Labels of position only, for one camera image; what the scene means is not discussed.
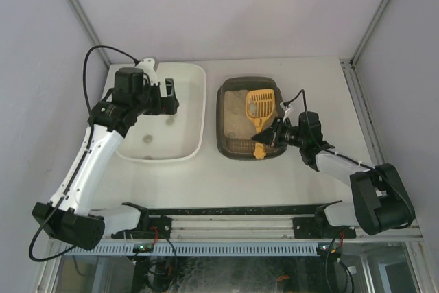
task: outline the yellow scoop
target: yellow scoop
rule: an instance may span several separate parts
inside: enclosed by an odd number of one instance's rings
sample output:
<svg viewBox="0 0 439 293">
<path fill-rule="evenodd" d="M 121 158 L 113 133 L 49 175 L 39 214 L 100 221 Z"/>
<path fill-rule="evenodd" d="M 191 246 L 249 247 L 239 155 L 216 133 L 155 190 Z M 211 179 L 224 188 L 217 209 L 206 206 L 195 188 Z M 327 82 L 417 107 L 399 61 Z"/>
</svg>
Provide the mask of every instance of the yellow scoop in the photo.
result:
<svg viewBox="0 0 439 293">
<path fill-rule="evenodd" d="M 259 89 L 250 91 L 246 98 L 246 115 L 256 126 L 256 133 L 262 132 L 263 125 L 273 115 L 274 91 L 272 89 Z M 254 157 L 264 159 L 265 149 L 262 143 L 254 146 Z"/>
</svg>

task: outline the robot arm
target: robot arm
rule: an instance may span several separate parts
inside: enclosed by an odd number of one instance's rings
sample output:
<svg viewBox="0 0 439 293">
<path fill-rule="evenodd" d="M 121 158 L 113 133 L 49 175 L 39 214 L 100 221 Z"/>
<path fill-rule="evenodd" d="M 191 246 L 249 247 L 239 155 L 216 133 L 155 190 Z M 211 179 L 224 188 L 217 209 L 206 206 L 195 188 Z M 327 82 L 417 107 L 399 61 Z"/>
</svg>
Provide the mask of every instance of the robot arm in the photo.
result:
<svg viewBox="0 0 439 293">
<path fill-rule="evenodd" d="M 179 107 L 174 81 L 165 80 L 166 97 L 156 82 L 155 61 L 146 59 L 115 74 L 115 86 L 91 111 L 84 141 L 66 178 L 47 204 L 32 215 L 52 238 L 93 249 L 104 235 L 133 229 L 141 212 L 132 206 L 91 211 L 91 203 L 111 156 L 139 115 L 173 115 Z"/>
<path fill-rule="evenodd" d="M 317 113 L 299 115 L 298 126 L 289 119 L 276 118 L 253 140 L 272 147 L 292 145 L 299 148 L 303 162 L 317 172 L 329 174 L 352 189 L 353 203 L 324 205 L 325 223 L 330 227 L 360 226 L 375 235 L 391 228 L 405 228 L 415 218 L 413 205 L 391 164 L 374 166 L 340 154 L 324 141 Z"/>
</svg>

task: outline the white table surface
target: white table surface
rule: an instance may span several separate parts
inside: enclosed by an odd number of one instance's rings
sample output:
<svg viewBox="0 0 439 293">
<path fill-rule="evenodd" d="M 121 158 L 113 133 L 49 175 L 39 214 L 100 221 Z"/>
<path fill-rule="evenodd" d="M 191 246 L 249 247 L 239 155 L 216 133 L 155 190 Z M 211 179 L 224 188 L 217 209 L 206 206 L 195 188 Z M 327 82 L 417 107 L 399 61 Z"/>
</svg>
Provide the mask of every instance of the white table surface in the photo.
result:
<svg viewBox="0 0 439 293">
<path fill-rule="evenodd" d="M 273 78 L 283 99 L 305 89 L 309 110 L 322 122 L 324 138 L 339 151 L 370 161 L 351 96 L 336 57 L 216 60 L 194 62 L 206 71 L 206 116 L 202 146 L 188 160 L 163 165 L 125 161 L 116 154 L 97 188 L 93 208 L 133 202 L 149 208 L 238 207 L 314 204 L 352 200 L 351 190 L 303 164 L 298 148 L 275 159 L 235 161 L 216 142 L 217 90 L 244 75 Z M 294 102 L 292 123 L 302 112 Z"/>
</svg>

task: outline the gray wall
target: gray wall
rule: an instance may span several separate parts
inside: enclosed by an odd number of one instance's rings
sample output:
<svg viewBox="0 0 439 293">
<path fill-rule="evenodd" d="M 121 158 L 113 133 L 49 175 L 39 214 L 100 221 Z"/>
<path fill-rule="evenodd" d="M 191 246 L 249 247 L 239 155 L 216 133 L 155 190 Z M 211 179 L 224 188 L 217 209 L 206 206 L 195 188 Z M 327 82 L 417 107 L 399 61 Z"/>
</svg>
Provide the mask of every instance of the gray wall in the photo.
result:
<svg viewBox="0 0 439 293">
<path fill-rule="evenodd" d="M 439 0 L 393 0 L 359 63 L 386 156 L 439 264 Z"/>
<path fill-rule="evenodd" d="M 86 127 L 81 72 L 90 47 L 65 0 L 0 0 L 0 283 L 31 292 L 40 264 L 32 217 L 65 176 Z M 93 99 L 104 68 L 91 63 Z M 45 234 L 36 254 L 45 252 Z"/>
<path fill-rule="evenodd" d="M 103 43 L 162 61 L 188 61 L 347 58 L 380 0 L 80 1 Z M 115 63 L 126 61 L 109 55 Z"/>
</svg>

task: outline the orange wire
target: orange wire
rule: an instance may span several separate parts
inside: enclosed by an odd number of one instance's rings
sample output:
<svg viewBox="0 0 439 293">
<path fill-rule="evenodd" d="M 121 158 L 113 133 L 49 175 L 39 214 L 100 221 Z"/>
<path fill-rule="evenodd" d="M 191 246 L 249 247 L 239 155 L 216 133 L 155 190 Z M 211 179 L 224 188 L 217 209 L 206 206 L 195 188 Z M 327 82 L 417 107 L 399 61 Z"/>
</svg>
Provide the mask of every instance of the orange wire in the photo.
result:
<svg viewBox="0 0 439 293">
<path fill-rule="evenodd" d="M 279 276 L 279 277 L 277 277 L 276 281 L 277 281 L 277 282 L 279 282 L 279 281 L 284 281 L 284 280 L 286 280 L 286 279 L 290 279 L 290 278 L 291 278 L 290 276 L 288 276 L 287 274 L 284 274 L 283 276 Z"/>
<path fill-rule="evenodd" d="M 344 243 L 344 231 L 342 231 L 342 232 L 340 233 L 340 236 L 342 237 L 342 241 L 340 242 L 340 246 L 338 246 L 339 248 L 342 247 L 342 246 L 343 246 L 343 243 Z"/>
<path fill-rule="evenodd" d="M 156 237 L 154 237 L 154 241 L 152 242 L 152 247 L 154 247 L 158 242 L 158 229 L 156 226 L 152 226 L 151 229 L 156 232 Z"/>
</svg>

